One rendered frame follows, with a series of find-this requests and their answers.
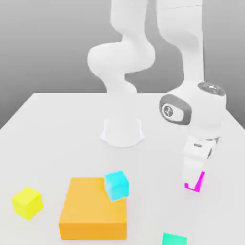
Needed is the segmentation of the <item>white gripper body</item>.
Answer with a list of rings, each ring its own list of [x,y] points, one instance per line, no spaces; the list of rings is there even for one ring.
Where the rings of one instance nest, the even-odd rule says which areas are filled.
[[[183,182],[188,183],[191,189],[195,188],[204,163],[208,156],[208,148],[202,141],[193,136],[188,136],[183,149]]]

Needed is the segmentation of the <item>small magenta cube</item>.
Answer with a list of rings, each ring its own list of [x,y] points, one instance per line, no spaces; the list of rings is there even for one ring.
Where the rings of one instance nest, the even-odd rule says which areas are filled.
[[[184,187],[185,187],[186,189],[189,189],[189,190],[192,190],[192,191],[195,191],[195,192],[199,192],[200,189],[201,189],[201,186],[202,186],[202,182],[203,182],[203,177],[204,177],[204,175],[205,175],[205,172],[202,171],[202,172],[201,172],[201,175],[200,175],[200,177],[199,177],[199,180],[198,180],[198,182],[197,182],[197,184],[196,184],[196,186],[195,186],[195,188],[191,189],[191,188],[189,187],[188,183],[185,183],[185,184],[184,184]]]

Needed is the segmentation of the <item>small cyan cube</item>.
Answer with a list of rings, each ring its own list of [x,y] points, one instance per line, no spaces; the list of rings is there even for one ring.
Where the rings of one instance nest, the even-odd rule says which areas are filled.
[[[123,171],[105,175],[104,187],[110,201],[117,201],[129,196],[129,180]]]

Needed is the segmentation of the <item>small green cube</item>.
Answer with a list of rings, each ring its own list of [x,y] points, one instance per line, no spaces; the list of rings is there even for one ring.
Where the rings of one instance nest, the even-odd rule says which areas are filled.
[[[163,233],[162,245],[187,245],[187,238],[183,236]]]

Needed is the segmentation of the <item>small yellow cube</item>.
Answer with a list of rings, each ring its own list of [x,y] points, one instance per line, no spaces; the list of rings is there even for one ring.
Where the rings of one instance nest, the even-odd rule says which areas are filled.
[[[26,220],[33,218],[44,207],[41,193],[30,187],[18,192],[11,200],[16,214]]]

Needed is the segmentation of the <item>large orange box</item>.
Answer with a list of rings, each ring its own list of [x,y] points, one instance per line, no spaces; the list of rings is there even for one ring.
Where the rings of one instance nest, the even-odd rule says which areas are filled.
[[[59,229],[62,240],[125,240],[126,199],[110,201],[104,178],[72,178]]]

